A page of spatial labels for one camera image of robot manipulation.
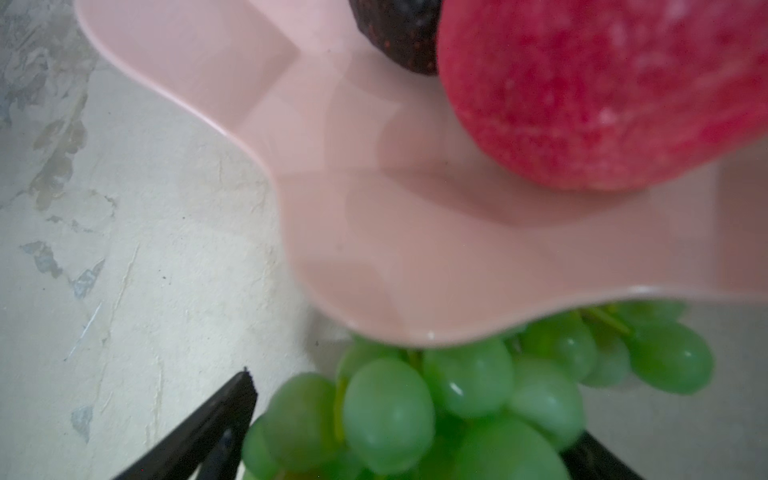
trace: pink plastic tray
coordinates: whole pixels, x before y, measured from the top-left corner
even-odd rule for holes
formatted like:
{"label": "pink plastic tray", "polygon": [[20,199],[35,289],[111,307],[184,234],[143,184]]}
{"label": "pink plastic tray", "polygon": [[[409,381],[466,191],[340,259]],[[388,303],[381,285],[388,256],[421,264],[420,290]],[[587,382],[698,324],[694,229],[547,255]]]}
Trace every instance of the pink plastic tray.
{"label": "pink plastic tray", "polygon": [[768,142],[637,194],[559,194],[462,131],[346,0],[79,0],[88,37],[266,171],[316,305],[388,342],[460,343],[636,296],[768,297]]}

